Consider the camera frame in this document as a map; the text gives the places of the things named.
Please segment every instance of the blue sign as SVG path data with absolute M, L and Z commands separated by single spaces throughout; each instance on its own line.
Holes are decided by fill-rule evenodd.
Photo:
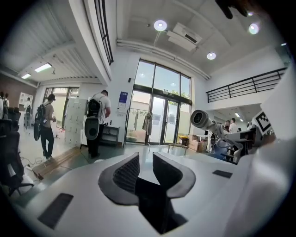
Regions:
M 126 103 L 127 99 L 128 99 L 128 93 L 123 91 L 120 92 L 119 103 Z

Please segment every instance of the black pants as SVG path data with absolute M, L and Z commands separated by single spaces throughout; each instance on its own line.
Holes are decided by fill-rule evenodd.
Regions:
M 104 124 L 100 124 L 97 138 L 94 140 L 86 140 L 88 146 L 88 153 L 90 153 L 92 157 L 96 157 L 98 155 L 99 142 L 103 136 L 103 130 Z
M 42 127 L 41 131 L 41 144 L 46 157 L 51 156 L 52 148 L 54 146 L 54 134 L 51 128 Z M 46 150 L 46 140 L 48 140 L 48 150 Z

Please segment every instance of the ceiling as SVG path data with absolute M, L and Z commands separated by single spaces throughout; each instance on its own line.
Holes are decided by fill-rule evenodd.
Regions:
M 233 19 L 225 17 L 215 0 L 126 0 L 124 15 L 120 21 L 127 21 L 123 29 L 123 40 L 154 45 L 185 59 L 205 73 L 212 73 L 256 50 L 268 45 L 278 45 L 282 41 L 271 22 L 265 16 L 260 19 L 253 15 L 243 17 L 232 8 Z M 153 25 L 156 20 L 167 22 L 167 30 L 173 30 L 179 22 L 195 33 L 202 41 L 196 49 L 187 51 L 168 41 L 166 32 L 158 39 Z M 260 25 L 256 35 L 248 33 L 251 23 Z M 215 52 L 215 60 L 208 60 L 207 54 Z
M 231 118 L 243 119 L 244 122 L 251 121 L 252 118 L 261 111 L 260 104 L 237 106 L 225 109 L 219 109 L 214 111 L 214 116 L 223 119 L 230 120 Z M 236 117 L 234 113 L 238 113 L 240 118 Z
M 34 81 L 95 77 L 79 55 L 75 41 L 57 18 L 52 4 L 41 0 L 15 25 L 4 44 L 0 64 Z M 34 69 L 49 62 L 52 68 Z

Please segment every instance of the fluorescent light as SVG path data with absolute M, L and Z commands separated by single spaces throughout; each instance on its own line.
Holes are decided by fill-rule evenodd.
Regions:
M 250 26 L 249 26 L 249 32 L 252 35 L 257 34 L 259 32 L 259 26 L 257 26 L 255 23 L 250 24 Z
M 31 75 L 29 73 L 27 73 L 26 75 L 22 76 L 23 79 L 27 79 L 28 77 L 30 77 Z
M 216 54 L 213 53 L 213 52 L 210 52 L 210 53 L 208 53 L 207 58 L 210 59 L 210 60 L 213 60 L 213 59 L 216 58 Z
M 46 64 L 42 65 L 41 67 L 35 69 L 35 72 L 41 72 L 41 71 L 43 71 L 45 69 L 49 69 L 49 68 L 51 68 L 51 65 L 49 63 L 46 63 Z
M 167 23 L 164 20 L 157 20 L 154 23 L 154 28 L 157 31 L 164 31 L 167 28 Z

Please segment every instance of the sign on wall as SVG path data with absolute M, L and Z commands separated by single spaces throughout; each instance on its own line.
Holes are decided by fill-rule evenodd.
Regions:
M 123 91 L 120 92 L 118 108 L 125 108 L 127 99 L 128 99 L 128 93 Z

